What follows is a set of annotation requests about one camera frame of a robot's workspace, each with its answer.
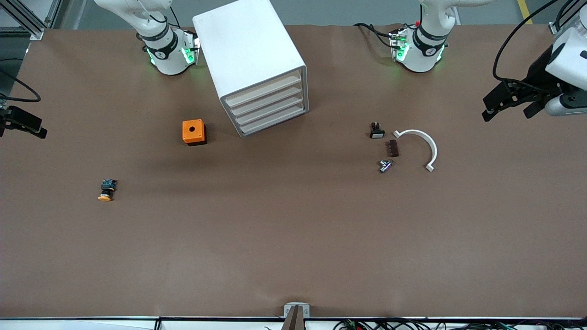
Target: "white box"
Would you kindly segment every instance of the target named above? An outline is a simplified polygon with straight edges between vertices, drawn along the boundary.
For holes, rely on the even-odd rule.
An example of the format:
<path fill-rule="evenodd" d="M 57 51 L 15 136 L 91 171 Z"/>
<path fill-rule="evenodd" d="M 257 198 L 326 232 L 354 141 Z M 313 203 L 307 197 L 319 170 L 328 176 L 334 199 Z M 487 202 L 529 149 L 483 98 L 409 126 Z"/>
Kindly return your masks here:
<path fill-rule="evenodd" d="M 306 65 L 269 0 L 238 0 L 193 22 L 240 136 L 308 112 Z"/>

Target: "metal fitting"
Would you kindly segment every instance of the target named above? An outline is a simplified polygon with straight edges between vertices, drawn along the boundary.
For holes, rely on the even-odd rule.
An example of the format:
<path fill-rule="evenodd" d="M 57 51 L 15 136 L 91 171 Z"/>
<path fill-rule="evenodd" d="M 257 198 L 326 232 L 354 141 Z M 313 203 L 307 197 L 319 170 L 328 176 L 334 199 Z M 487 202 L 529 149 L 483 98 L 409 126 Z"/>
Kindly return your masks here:
<path fill-rule="evenodd" d="M 391 160 L 391 159 L 381 160 L 381 161 L 379 161 L 379 165 L 381 165 L 381 168 L 379 169 L 379 171 L 381 173 L 385 173 L 393 165 L 393 160 Z"/>

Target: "white curved handle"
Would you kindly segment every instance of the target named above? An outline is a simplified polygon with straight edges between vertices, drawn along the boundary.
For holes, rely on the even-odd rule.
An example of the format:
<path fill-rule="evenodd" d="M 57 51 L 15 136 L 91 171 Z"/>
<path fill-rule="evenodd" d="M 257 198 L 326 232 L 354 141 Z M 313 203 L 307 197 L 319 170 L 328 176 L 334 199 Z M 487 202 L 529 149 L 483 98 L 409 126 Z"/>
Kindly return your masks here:
<path fill-rule="evenodd" d="M 426 142 L 428 142 L 428 144 L 430 145 L 430 150 L 432 150 L 432 158 L 430 159 L 430 162 L 428 162 L 428 164 L 426 165 L 426 169 L 432 172 L 434 170 L 434 166 L 432 166 L 432 164 L 436 160 L 436 156 L 438 156 L 438 148 L 436 147 L 436 142 L 434 142 L 430 135 L 426 134 L 425 132 L 422 132 L 421 130 L 405 130 L 401 133 L 398 131 L 393 132 L 393 135 L 395 135 L 396 138 L 399 138 L 404 134 L 418 135 Z"/>

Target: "black band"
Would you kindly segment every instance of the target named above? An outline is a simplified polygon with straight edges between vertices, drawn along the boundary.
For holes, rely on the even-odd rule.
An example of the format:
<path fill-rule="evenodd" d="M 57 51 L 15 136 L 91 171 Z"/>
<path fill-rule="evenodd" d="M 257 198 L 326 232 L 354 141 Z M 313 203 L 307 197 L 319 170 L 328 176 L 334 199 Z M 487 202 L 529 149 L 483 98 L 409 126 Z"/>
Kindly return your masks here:
<path fill-rule="evenodd" d="M 448 35 L 450 34 L 450 32 L 449 32 L 447 35 L 443 35 L 443 36 L 431 35 L 426 30 L 424 30 L 424 28 L 422 28 L 421 25 L 418 26 L 418 31 L 420 31 L 420 33 L 422 33 L 423 36 L 427 37 L 430 40 L 434 40 L 434 41 L 443 41 L 443 40 L 446 40 L 446 38 L 448 38 Z"/>
<path fill-rule="evenodd" d="M 168 59 L 169 58 L 169 54 L 172 51 L 174 51 L 175 48 L 177 47 L 177 42 L 178 42 L 178 37 L 177 37 L 177 35 L 174 32 L 173 33 L 173 39 L 171 40 L 171 42 L 167 46 L 165 46 L 163 48 L 159 48 L 159 49 L 147 47 L 147 49 L 157 59 Z"/>
<path fill-rule="evenodd" d="M 162 39 L 167 34 L 168 30 L 169 30 L 169 23 L 165 22 L 165 28 L 158 35 L 154 35 L 154 36 L 140 35 L 140 36 L 141 36 L 141 38 L 143 38 L 144 41 L 157 41 L 159 39 Z"/>
<path fill-rule="evenodd" d="M 429 45 L 423 42 L 420 37 L 418 36 L 417 31 L 414 31 L 413 34 L 414 45 L 422 51 L 422 55 L 426 57 L 431 57 L 436 55 L 436 53 L 444 46 L 444 42 L 439 43 L 436 46 Z"/>

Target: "metal frame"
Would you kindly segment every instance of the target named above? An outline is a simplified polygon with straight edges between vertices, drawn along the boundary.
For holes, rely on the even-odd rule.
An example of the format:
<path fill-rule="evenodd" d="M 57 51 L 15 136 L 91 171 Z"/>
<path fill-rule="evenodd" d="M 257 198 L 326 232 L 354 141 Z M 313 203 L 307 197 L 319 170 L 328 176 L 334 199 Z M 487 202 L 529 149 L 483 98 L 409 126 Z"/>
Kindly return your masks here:
<path fill-rule="evenodd" d="M 43 38 L 43 31 L 48 28 L 47 24 L 41 21 L 20 0 L 0 0 L 0 8 L 4 9 L 8 15 L 31 34 L 31 40 L 41 40 Z"/>

